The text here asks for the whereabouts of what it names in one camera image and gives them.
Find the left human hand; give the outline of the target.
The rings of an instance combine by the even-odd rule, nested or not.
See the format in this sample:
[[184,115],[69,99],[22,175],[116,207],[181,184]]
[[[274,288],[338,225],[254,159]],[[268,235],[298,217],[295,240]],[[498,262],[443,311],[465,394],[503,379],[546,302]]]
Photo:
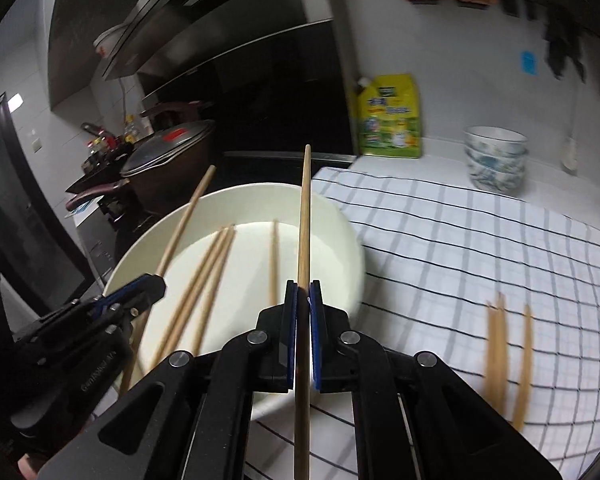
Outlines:
[[24,480],[36,480],[38,473],[46,464],[45,460],[38,460],[31,457],[29,454],[24,454],[18,460],[18,469]]

